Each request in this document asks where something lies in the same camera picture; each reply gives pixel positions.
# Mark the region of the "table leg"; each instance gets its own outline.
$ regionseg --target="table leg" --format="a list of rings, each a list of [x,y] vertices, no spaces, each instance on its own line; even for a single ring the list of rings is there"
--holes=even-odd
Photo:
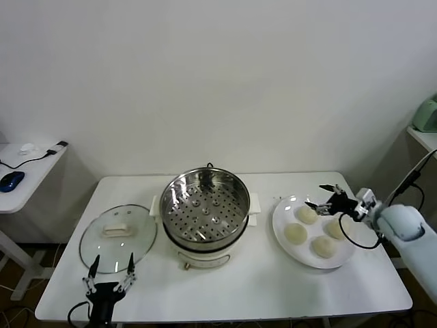
[[[33,260],[38,264],[41,262],[44,257],[46,251],[37,251],[33,256]],[[26,270],[20,278],[20,281],[17,283],[15,287],[15,291],[11,295],[12,301],[20,301],[25,296],[25,293],[34,279],[49,279],[53,274],[55,268],[42,268],[42,272],[34,271],[32,269]]]
[[[20,301],[23,298],[33,279],[48,279],[53,273],[54,268],[43,268],[40,266],[40,262],[46,253],[45,251],[37,251],[31,257],[2,231],[0,231],[0,250],[5,254],[3,257],[5,261],[10,258],[25,270],[15,287],[15,291],[11,295],[11,300],[13,301]]]
[[[323,328],[331,328],[329,318],[322,318],[323,321]]]
[[[3,270],[6,263],[8,263],[9,258],[6,256],[6,254],[1,258],[0,260],[0,271]]]

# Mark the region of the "steamed bun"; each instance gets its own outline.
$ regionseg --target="steamed bun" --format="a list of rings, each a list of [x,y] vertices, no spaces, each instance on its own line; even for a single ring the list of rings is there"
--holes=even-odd
[[[344,229],[344,232],[346,234],[350,233],[350,220],[347,220],[345,218],[343,218],[341,220],[341,226]],[[339,239],[340,241],[345,240],[345,236],[343,234],[343,232],[341,231],[340,228],[340,222],[338,220],[338,218],[334,218],[332,219],[327,225],[326,225],[326,231],[328,232],[328,234],[335,238],[335,239]]]
[[[291,244],[295,245],[303,244],[308,238],[307,229],[299,223],[287,224],[284,229],[284,235]]]
[[[303,223],[313,224],[317,221],[318,215],[312,208],[302,206],[297,211],[297,218]]]
[[[318,236],[311,242],[314,252],[323,258],[332,258],[337,252],[334,240],[328,236]]]

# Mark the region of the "floor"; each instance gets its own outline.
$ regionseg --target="floor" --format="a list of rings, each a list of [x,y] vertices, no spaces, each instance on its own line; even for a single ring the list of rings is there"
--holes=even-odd
[[[396,256],[396,251],[391,245],[384,245],[390,256]],[[25,251],[30,255],[33,255],[35,249],[25,248]],[[60,258],[63,249],[58,251],[57,259]],[[50,267],[53,264],[53,257],[55,255],[55,247],[47,251],[46,256],[42,261],[44,267]],[[8,261],[6,266],[0,271],[0,284],[5,286],[13,287],[19,280],[19,277],[23,270],[11,260]],[[425,294],[423,289],[417,284],[414,277],[408,270],[400,270],[399,275],[404,281],[410,295],[413,299],[413,310],[427,310],[433,312],[433,314],[425,312],[415,312],[410,317],[414,317],[413,324],[410,322],[410,317],[405,318],[403,322],[395,321],[395,316],[399,317],[406,313],[397,314],[379,314],[369,319],[367,322],[363,323],[360,328],[377,328],[377,327],[387,327],[387,328],[422,328],[422,327],[437,327],[437,306],[429,299]],[[24,299],[19,302],[10,301],[11,292],[9,290],[0,288],[0,311],[5,311],[6,309],[21,305],[27,306],[35,310],[38,300],[40,299],[44,289],[46,288],[47,282],[34,281],[32,283],[32,289],[28,290]],[[8,310],[5,314],[8,320],[14,318],[20,308],[12,308]],[[331,324],[335,324],[341,320],[340,318],[331,319]],[[26,323],[25,312],[20,313],[11,323],[10,328],[22,328]],[[69,327],[67,323],[46,323],[39,321],[35,318],[33,314],[29,316],[29,321],[25,325],[26,328],[66,328]],[[311,319],[311,320],[293,320],[292,325],[289,320],[273,320],[273,321],[262,321],[258,323],[197,323],[195,324],[174,324],[174,325],[126,325],[125,327],[130,328],[154,328],[160,326],[164,327],[181,327],[181,328],[322,328],[322,319]],[[0,316],[0,328],[7,327],[6,321],[3,316]]]

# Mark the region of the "white robotic arm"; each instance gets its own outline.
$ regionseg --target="white robotic arm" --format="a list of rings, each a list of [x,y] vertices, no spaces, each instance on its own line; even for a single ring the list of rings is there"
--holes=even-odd
[[[356,222],[366,223],[379,238],[385,236],[399,251],[405,265],[437,304],[437,234],[420,212],[411,206],[386,207],[370,189],[363,188],[357,200],[347,197],[339,186],[322,185],[334,194],[326,204],[307,204],[319,215],[345,213]]]
[[[437,234],[417,209],[393,205],[376,219],[379,231],[396,247],[405,265],[437,303]]]

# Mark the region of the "computer mouse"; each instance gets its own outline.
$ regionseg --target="computer mouse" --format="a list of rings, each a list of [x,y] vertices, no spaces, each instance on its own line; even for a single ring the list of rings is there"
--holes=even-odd
[[[24,177],[25,173],[21,171],[13,171],[6,174],[0,180],[0,191],[2,193],[9,193],[10,191],[13,191]]]

